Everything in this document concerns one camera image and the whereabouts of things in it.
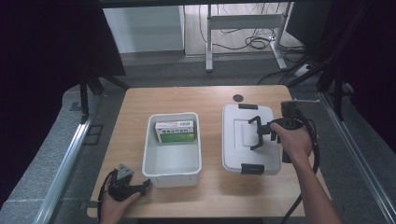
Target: white wall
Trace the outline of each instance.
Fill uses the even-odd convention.
[[[184,49],[183,7],[105,8],[120,53]]]

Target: person's arm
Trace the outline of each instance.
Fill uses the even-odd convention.
[[[102,198],[102,210],[100,216],[101,224],[116,224],[120,221],[126,209],[140,197],[140,193],[137,192],[123,202],[117,202],[110,195],[108,195],[108,184],[110,178],[105,184],[105,193]]]
[[[276,123],[271,124],[271,129],[279,135],[297,173],[307,222],[343,223],[309,164],[312,143],[307,129],[288,131]]]

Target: wooden table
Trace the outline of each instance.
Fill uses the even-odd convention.
[[[221,160],[221,111],[237,104],[266,105],[281,117],[280,102],[290,100],[284,86],[216,86],[129,89],[126,92],[107,153],[92,193],[98,197],[106,175],[123,163],[135,170],[132,185],[141,184],[142,161],[149,116],[195,112],[201,127],[202,171],[194,187],[157,189],[150,186],[126,212],[126,217],[283,217],[300,193],[291,164],[282,163],[277,175],[240,175],[225,170]],[[322,186],[328,192],[318,172]],[[89,208],[90,217],[96,209]],[[303,217],[302,205],[293,216]]]

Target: hand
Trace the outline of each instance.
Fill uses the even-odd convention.
[[[297,130],[286,130],[273,122],[271,129],[279,135],[283,150],[289,154],[294,166],[309,165],[308,157],[312,151],[312,142],[305,126]]]
[[[140,197],[140,192],[137,192],[123,202],[117,202],[110,195],[108,195],[108,185],[111,177],[105,184],[105,193],[102,198],[101,210],[101,224],[116,224],[120,221],[126,209]]]

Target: white lid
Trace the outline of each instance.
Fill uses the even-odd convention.
[[[250,150],[259,143],[257,122],[250,119],[260,116],[262,125],[274,119],[273,111],[267,106],[258,109],[241,109],[238,105],[226,105],[222,111],[222,162],[234,172],[242,171],[242,163],[264,165],[265,175],[276,175],[280,170],[280,155],[276,141],[270,134],[264,135],[263,146]]]

